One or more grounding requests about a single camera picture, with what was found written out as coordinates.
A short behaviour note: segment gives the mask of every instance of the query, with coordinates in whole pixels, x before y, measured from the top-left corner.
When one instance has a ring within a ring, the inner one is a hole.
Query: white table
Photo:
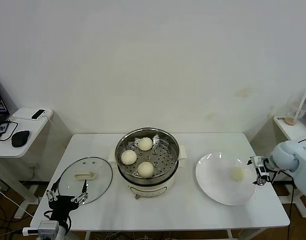
[[[277,124],[277,126],[282,130],[282,132],[285,134],[288,140],[303,140],[306,138],[306,125],[303,124],[301,121],[297,121],[294,126],[288,125],[284,122],[284,117],[282,116],[275,116],[274,122]],[[287,191],[289,192],[288,196],[280,196],[279,200],[283,204],[290,204],[292,202],[292,191],[293,186],[291,185],[285,185]],[[294,199],[293,203],[297,207],[299,213],[303,218],[306,218],[306,207],[301,200],[301,196],[303,193],[296,189],[294,191]]]
[[[5,158],[17,159],[23,156],[27,152],[29,147],[32,145],[38,134],[41,132],[41,130],[47,123],[48,119],[52,116],[52,114],[53,114],[52,110],[48,109],[46,111],[45,116],[41,117],[39,120],[20,119],[11,116],[9,119],[13,122],[18,123],[18,126],[14,133],[23,130],[30,131],[27,143],[21,147],[14,148],[11,145],[11,139],[6,141],[0,141],[0,179],[3,180],[7,185],[9,185],[12,189],[14,189],[18,194],[20,194],[24,198],[24,201],[20,205],[23,209],[27,209],[28,205],[38,204],[38,199],[34,195],[38,185],[32,185],[30,189],[27,189],[13,176],[13,174],[11,174],[8,171],[8,169],[3,164],[1,164],[1,162],[3,161],[2,159]],[[8,126],[6,133],[2,136],[2,138],[8,137],[11,134],[14,127],[15,124],[11,123]],[[18,211],[15,213],[14,218],[20,219],[23,217],[23,215],[24,211],[19,208]]]
[[[76,134],[72,137],[48,189],[73,162],[84,157],[108,159],[122,134]],[[107,192],[98,200],[72,211],[72,231],[187,231],[250,229],[240,239],[250,239],[266,228],[287,226],[290,221],[270,183],[258,186],[245,205],[220,204],[198,187],[195,164],[208,152],[229,152],[247,161],[255,153],[243,133],[176,133],[185,145],[185,166],[178,168],[176,181],[165,194],[135,199],[118,169]],[[38,227],[49,210],[46,195],[31,221]]]

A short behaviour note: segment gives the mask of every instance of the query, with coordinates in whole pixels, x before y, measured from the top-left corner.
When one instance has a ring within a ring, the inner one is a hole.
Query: phone
[[[33,114],[33,116],[31,117],[31,119],[38,119],[43,113],[45,113],[44,109],[40,109],[38,110],[36,113]]]

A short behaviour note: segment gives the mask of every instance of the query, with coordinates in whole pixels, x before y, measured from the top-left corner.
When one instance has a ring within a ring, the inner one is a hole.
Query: computer mouse
[[[12,136],[11,143],[15,148],[25,145],[29,136],[29,130],[18,131]]]

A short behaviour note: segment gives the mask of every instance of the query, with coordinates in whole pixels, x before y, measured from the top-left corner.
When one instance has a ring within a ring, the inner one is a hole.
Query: wooden floor
[[[287,194],[286,189],[283,186],[275,186],[275,191],[278,195],[284,196]],[[40,186],[37,191],[38,196],[42,196],[46,186]],[[20,204],[22,201],[22,197],[19,196],[16,192],[12,189],[9,189],[6,192],[6,195],[13,199],[16,203]],[[306,198],[302,197],[305,206],[306,206]],[[18,220],[14,219],[13,215],[16,211],[16,206],[10,202],[8,199],[4,198],[0,195],[0,206],[5,211],[6,217],[4,217],[3,212],[0,209],[0,218],[6,219],[7,221],[13,221],[13,223],[3,223],[0,220],[0,235],[4,234],[5,232],[11,230],[17,230],[22,227],[28,227],[30,223],[30,216],[25,215],[24,219]],[[30,206],[28,209],[29,213],[34,213],[37,206]],[[284,205],[284,208],[287,212],[289,212],[290,205]],[[240,233],[240,230],[234,230],[233,236],[237,237]],[[84,239],[85,233],[84,232],[77,232],[76,233],[81,239]],[[226,231],[175,231],[171,232],[135,232],[134,235],[132,232],[125,232],[125,235],[128,236],[130,239],[140,239],[147,236],[153,240],[165,240],[172,236],[173,239],[218,239],[218,238],[228,238]],[[103,240],[105,239],[106,233],[105,232],[93,232],[91,234],[92,240]],[[120,235],[118,238],[114,240],[130,240],[126,236]],[[10,240],[9,235],[1,236],[0,240]],[[14,235],[12,240],[34,240],[36,236],[28,236],[24,237],[21,235]],[[253,238],[254,240],[286,240],[287,239],[287,227],[283,228],[271,228],[266,230],[265,232],[259,234],[257,237]],[[291,240],[306,240],[306,218],[302,218],[295,206],[293,206],[292,210],[292,225],[291,225]]]

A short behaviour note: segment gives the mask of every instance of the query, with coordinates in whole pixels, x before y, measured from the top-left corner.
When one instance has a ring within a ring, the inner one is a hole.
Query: white plate
[[[245,169],[245,178],[235,181],[232,169]],[[213,200],[230,206],[242,205],[249,201],[256,191],[253,184],[256,176],[247,164],[237,157],[223,152],[212,152],[197,163],[196,179],[201,189]]]

